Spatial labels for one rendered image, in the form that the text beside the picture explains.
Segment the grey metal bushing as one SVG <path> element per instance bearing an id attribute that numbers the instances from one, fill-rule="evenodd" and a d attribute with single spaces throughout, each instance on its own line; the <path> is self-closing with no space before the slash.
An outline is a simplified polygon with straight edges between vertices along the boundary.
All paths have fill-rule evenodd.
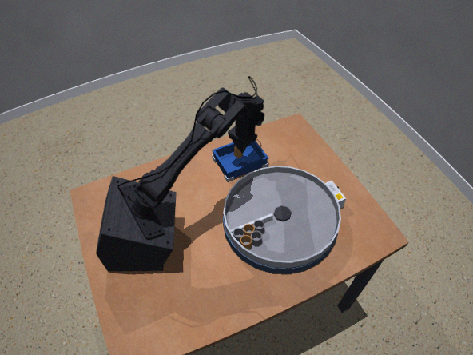
<path id="1" fill-rule="evenodd" d="M 261 233 L 264 232 L 264 222 L 262 220 L 254 221 L 253 225 L 255 227 L 255 231 L 260 231 Z M 258 229 L 257 226 L 260 226 L 262 228 Z"/>
<path id="2" fill-rule="evenodd" d="M 254 240 L 253 238 L 258 237 L 259 240 Z M 252 245 L 259 246 L 262 242 L 262 233 L 259 231 L 254 231 L 251 233 Z"/>
<path id="3" fill-rule="evenodd" d="M 242 228 L 236 228 L 236 229 L 233 230 L 233 236 L 234 236 L 234 234 L 235 234 L 235 235 L 241 234 L 242 236 L 244 236 L 244 235 L 243 235 L 243 234 L 244 234 L 244 230 L 243 230 Z M 241 236 L 241 237 L 242 237 L 242 236 Z M 241 237 L 237 237 L 237 236 L 234 236 L 234 237 L 240 242 Z"/>

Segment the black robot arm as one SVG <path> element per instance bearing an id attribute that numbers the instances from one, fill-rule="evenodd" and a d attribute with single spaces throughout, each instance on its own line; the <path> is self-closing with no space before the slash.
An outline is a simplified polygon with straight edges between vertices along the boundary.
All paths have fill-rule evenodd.
<path id="1" fill-rule="evenodd" d="M 165 230 L 153 209 L 162 203 L 180 172 L 201 148 L 214 138 L 222 137 L 235 120 L 236 124 L 241 127 L 249 126 L 251 122 L 248 131 L 249 137 L 255 133 L 255 126 L 261 126 L 264 120 L 264 113 L 261 112 L 264 108 L 264 100 L 261 97 L 257 95 L 252 98 L 238 98 L 221 91 L 227 90 L 224 87 L 220 88 L 217 91 L 220 93 L 214 94 L 198 112 L 194 135 L 192 129 L 188 137 L 165 162 L 142 177 L 158 173 L 167 167 L 163 172 L 140 179 L 139 185 L 132 184 L 121 187 L 121 195 L 145 239 L 149 240 L 164 234 Z M 223 115 L 215 108 L 217 105 L 225 113 L 232 105 L 234 106 Z"/>

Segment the bronze bushing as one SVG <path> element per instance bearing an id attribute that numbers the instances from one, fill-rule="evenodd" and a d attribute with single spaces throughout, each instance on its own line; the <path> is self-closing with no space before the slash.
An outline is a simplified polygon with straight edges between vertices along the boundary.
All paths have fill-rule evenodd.
<path id="1" fill-rule="evenodd" d="M 240 158 L 240 157 L 243 156 L 243 153 L 241 153 L 241 151 L 238 150 L 237 146 L 235 146 L 235 148 L 234 148 L 234 156 L 237 157 L 237 158 Z"/>
<path id="2" fill-rule="evenodd" d="M 244 241 L 249 242 L 249 244 L 244 244 Z M 251 243 L 250 243 L 251 242 Z M 244 235 L 240 239 L 240 243 L 246 248 L 251 249 L 252 247 L 252 238 L 249 235 Z"/>
<path id="3" fill-rule="evenodd" d="M 251 237 L 251 233 L 248 233 L 247 230 L 251 230 L 251 233 L 255 231 L 255 227 L 252 224 L 246 224 L 244 226 L 244 235 L 249 235 Z M 254 230 L 254 231 L 253 231 Z M 246 232 L 245 232 L 246 231 Z"/>

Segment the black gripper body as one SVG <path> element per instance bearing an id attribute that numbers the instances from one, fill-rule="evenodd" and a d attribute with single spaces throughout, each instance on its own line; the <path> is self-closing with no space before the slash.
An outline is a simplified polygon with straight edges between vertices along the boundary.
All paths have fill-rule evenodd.
<path id="1" fill-rule="evenodd" d="M 257 139 L 257 134 L 253 134 L 250 137 L 248 136 L 249 126 L 241 127 L 236 124 L 228 131 L 229 138 L 240 145 L 246 144 L 248 146 L 251 141 L 254 142 Z"/>

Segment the blue open crate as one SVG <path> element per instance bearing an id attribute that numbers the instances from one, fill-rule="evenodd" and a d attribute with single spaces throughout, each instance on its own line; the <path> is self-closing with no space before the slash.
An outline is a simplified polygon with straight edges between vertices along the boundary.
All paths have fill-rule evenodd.
<path id="1" fill-rule="evenodd" d="M 252 172 L 267 164 L 268 155 L 261 149 L 256 141 L 251 141 L 243 152 L 243 156 L 234 156 L 234 142 L 214 149 L 213 155 L 217 164 L 227 178 L 237 178 Z"/>

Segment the grey round turntable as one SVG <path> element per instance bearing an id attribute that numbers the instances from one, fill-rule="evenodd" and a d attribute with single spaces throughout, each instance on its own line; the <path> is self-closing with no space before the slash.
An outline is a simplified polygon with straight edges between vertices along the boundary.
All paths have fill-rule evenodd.
<path id="1" fill-rule="evenodd" d="M 255 269 L 302 272 L 319 264 L 334 246 L 345 200 L 333 181 L 324 183 L 305 170 L 290 166 L 254 170 L 239 179 L 225 199 L 225 238 L 232 251 Z M 249 251 L 233 230 L 256 220 L 265 223 L 262 242 Z"/>

